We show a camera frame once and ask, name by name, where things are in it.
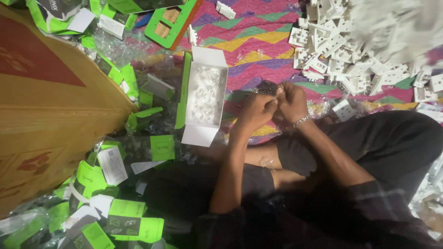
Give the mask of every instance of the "knee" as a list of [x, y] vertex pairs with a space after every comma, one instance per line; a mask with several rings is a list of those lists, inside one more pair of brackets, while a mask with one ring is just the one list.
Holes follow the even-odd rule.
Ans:
[[440, 155], [443, 150], [443, 128], [434, 119], [424, 114], [409, 111], [404, 125], [410, 126], [412, 136], [417, 136], [417, 147], [427, 153]]

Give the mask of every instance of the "dark shirt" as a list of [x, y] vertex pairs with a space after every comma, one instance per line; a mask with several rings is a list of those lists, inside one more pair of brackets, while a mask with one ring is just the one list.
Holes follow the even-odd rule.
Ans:
[[194, 226], [198, 248], [443, 248], [412, 216], [403, 190], [372, 181], [339, 192], [286, 193], [203, 215]]

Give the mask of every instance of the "colorful rug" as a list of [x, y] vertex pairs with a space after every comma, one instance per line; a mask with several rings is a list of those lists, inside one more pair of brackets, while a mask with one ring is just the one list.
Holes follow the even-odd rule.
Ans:
[[[292, 67], [294, 48], [288, 43], [288, 37], [293, 23], [302, 15], [296, 0], [221, 0], [236, 12], [236, 18], [232, 20], [215, 10], [216, 2], [205, 0], [191, 24], [197, 31], [200, 46], [221, 49], [225, 53], [229, 75], [224, 119], [235, 118], [241, 110], [244, 92], [263, 80], [275, 83], [290, 81], [302, 86], [314, 105], [343, 97], [336, 86], [309, 82], [300, 70]], [[187, 35], [182, 38], [177, 50], [190, 50]], [[149, 53], [162, 58], [165, 50], [154, 45]], [[174, 55], [180, 61], [183, 52], [175, 52]], [[350, 97], [361, 102], [367, 112], [413, 108], [416, 105], [411, 103], [413, 80], [403, 80], [376, 96], [359, 94]], [[270, 122], [254, 133], [250, 142], [263, 142], [278, 132], [275, 124]]]

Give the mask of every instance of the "white cardboard box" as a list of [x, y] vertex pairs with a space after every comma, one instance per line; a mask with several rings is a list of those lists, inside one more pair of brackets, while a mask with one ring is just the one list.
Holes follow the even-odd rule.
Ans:
[[196, 82], [193, 80], [195, 78], [196, 70], [199, 67], [210, 67], [222, 70], [224, 81], [224, 87], [220, 88], [222, 92], [223, 99], [225, 98], [226, 91], [226, 81], [228, 76], [228, 65], [226, 64], [225, 55], [222, 50], [204, 48], [204, 47], [192, 47], [192, 62], [189, 74], [188, 83], [188, 99], [186, 106], [186, 119], [185, 119], [185, 130], [183, 133], [182, 143], [183, 144], [193, 144], [204, 147], [209, 147], [214, 139], [215, 135], [220, 128], [220, 123], [222, 120], [222, 114], [218, 113], [216, 115], [216, 123], [195, 123], [192, 121], [191, 106], [189, 103], [193, 101], [194, 92], [196, 87]]

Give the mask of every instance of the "silver bracelet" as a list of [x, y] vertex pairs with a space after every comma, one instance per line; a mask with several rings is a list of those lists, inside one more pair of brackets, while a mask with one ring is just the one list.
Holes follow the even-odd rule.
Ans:
[[306, 121], [308, 119], [309, 119], [309, 115], [306, 115], [306, 116], [302, 117], [300, 120], [298, 120], [297, 122], [293, 123], [292, 126], [294, 128], [297, 128], [297, 125], [303, 123], [304, 121]]

